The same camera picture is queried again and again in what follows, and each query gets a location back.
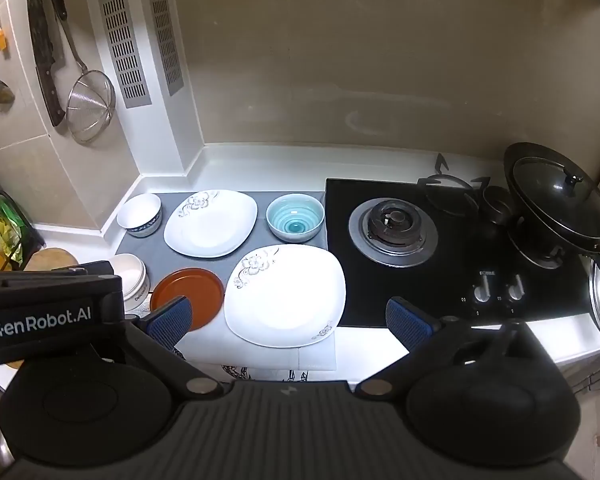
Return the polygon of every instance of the floral pattern plate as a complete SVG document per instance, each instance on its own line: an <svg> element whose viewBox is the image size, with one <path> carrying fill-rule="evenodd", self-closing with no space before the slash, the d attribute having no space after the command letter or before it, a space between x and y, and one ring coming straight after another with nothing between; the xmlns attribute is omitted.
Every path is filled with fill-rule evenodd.
<svg viewBox="0 0 600 480"><path fill-rule="evenodd" d="M217 258L235 251L249 236L258 215L249 195L209 189L189 196L171 214L164 241L195 258Z"/></svg>
<svg viewBox="0 0 600 480"><path fill-rule="evenodd" d="M262 247L231 273L224 318L246 341L297 348L333 333L345 296L342 268L330 252L307 245Z"/></svg>

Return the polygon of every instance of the beige wall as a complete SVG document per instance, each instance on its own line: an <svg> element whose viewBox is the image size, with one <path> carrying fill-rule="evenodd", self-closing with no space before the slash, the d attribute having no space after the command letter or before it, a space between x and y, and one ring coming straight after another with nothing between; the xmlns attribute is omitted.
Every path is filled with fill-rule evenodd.
<svg viewBox="0 0 600 480"><path fill-rule="evenodd" d="M599 0L177 0L206 142L495 158L600 172Z"/></svg>
<svg viewBox="0 0 600 480"><path fill-rule="evenodd" d="M80 56L101 70L86 0L65 3ZM80 69L49 0L45 5L54 78L65 107ZM8 56L0 53L0 77L16 92L11 107L0 106L0 185L33 222L100 228L138 177L120 121L114 117L88 146L77 144L64 122L54 128L36 76L26 0L0 0L0 17L10 40Z"/></svg>

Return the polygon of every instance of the stove control knob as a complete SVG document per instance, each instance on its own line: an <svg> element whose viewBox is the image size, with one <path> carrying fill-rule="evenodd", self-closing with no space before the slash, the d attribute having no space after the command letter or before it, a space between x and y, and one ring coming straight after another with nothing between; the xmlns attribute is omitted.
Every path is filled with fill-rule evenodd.
<svg viewBox="0 0 600 480"><path fill-rule="evenodd" d="M482 279L482 284L474 287L474 298L479 303L487 303L487 301L491 299L488 276L483 274L480 277Z"/></svg>
<svg viewBox="0 0 600 480"><path fill-rule="evenodd" d="M520 301L522 296L525 295L525 288L522 286L519 274L516 274L516 282L507 287L507 294L509 295L509 299L513 301Z"/></svg>

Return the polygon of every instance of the screw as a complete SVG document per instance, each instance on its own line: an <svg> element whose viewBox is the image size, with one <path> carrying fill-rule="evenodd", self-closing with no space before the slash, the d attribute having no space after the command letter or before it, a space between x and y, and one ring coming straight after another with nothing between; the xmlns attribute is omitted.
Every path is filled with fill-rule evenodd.
<svg viewBox="0 0 600 480"><path fill-rule="evenodd" d="M382 379L369 379L360 386L363 392L367 395L383 396L394 389L391 383Z"/></svg>
<svg viewBox="0 0 600 480"><path fill-rule="evenodd" d="M187 381L187 390L192 394L210 394L217 387L218 383L208 377L196 377Z"/></svg>

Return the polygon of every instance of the teal spiral pattern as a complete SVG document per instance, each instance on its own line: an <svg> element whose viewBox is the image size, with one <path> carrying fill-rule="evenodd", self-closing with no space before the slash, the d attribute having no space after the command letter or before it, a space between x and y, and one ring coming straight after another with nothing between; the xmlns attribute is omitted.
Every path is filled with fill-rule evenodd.
<svg viewBox="0 0 600 480"><path fill-rule="evenodd" d="M302 234L315 229L322 221L322 211L307 202L286 202L272 212L269 221L283 233Z"/></svg>

